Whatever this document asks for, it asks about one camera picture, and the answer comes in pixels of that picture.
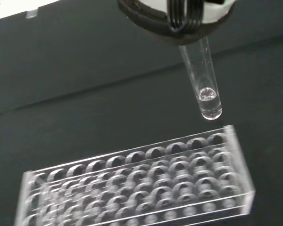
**bright light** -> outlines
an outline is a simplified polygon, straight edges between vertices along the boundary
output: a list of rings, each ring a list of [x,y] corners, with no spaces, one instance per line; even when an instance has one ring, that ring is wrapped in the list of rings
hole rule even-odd
[[[59,0],[0,0],[0,19],[14,14],[35,10]]]

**test tube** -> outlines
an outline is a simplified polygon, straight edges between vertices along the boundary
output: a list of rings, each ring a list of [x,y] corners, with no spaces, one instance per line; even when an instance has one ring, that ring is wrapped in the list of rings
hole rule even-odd
[[[208,120],[217,119],[222,106],[207,37],[179,48],[202,116]]]

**dark table surface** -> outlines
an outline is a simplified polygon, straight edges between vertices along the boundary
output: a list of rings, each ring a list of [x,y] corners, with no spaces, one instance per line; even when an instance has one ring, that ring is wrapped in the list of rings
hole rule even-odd
[[[229,124],[257,193],[249,216],[212,225],[283,225],[283,35],[212,57],[223,105],[215,121],[202,118],[181,62],[1,112],[0,226],[13,225],[25,171]]]

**clear liquid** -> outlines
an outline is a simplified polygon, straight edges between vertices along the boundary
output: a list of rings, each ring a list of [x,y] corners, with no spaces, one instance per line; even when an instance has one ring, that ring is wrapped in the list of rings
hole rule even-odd
[[[217,119],[222,113],[219,93],[209,87],[203,88],[197,98],[199,108],[204,118],[208,120]]]

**dark background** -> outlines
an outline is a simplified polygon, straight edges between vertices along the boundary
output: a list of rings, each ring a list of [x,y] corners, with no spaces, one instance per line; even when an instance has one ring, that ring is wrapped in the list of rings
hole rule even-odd
[[[178,48],[115,0],[61,0],[0,20],[0,226],[22,173],[233,124],[257,193],[249,216],[283,225],[283,0],[238,1],[209,36],[223,114],[202,118]]]

